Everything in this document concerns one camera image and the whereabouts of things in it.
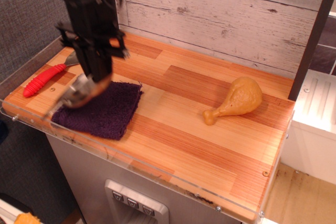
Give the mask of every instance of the wooden plank wall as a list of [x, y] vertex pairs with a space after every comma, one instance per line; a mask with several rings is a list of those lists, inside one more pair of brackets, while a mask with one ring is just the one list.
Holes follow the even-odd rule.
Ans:
[[322, 0], [125, 0], [121, 29], [294, 78]]

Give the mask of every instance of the gray fabric wall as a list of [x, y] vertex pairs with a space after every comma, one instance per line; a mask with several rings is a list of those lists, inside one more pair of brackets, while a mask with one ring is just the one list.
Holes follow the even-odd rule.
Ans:
[[[0, 82], [55, 40], [54, 24], [67, 19], [62, 0], [0, 0]], [[9, 128], [0, 144], [0, 193], [45, 224], [61, 223], [76, 202], [45, 134], [2, 114], [0, 120]]]

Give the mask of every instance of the wooden tabletop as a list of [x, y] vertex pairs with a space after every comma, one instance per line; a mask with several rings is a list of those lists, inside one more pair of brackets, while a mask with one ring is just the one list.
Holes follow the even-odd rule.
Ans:
[[[7, 113], [77, 144], [127, 169], [171, 187], [244, 222], [257, 218], [278, 161], [294, 102], [293, 80], [127, 34], [131, 53], [113, 59], [113, 81], [143, 84], [139, 107], [120, 141], [72, 132], [41, 120], [76, 76], [79, 65], [53, 77], [37, 94], [23, 97], [32, 77], [73, 51], [63, 49], [3, 103]], [[255, 79], [263, 101], [254, 112], [218, 118], [208, 126], [202, 112], [221, 105], [230, 84]]]

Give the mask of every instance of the purple towel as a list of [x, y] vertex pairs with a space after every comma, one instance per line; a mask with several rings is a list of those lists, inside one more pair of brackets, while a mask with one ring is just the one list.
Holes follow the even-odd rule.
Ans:
[[72, 130], [120, 140], [138, 107], [141, 87], [137, 84], [111, 82], [104, 93], [83, 107], [69, 109], [62, 106], [51, 120]]

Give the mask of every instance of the yellow chicken leg toy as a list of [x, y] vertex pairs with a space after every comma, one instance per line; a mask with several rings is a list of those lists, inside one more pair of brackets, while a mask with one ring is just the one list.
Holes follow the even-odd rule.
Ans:
[[216, 110], [203, 112], [204, 122], [213, 125], [223, 115], [243, 115], [259, 107], [263, 100], [258, 83], [249, 77], [239, 77], [230, 86], [225, 101]]

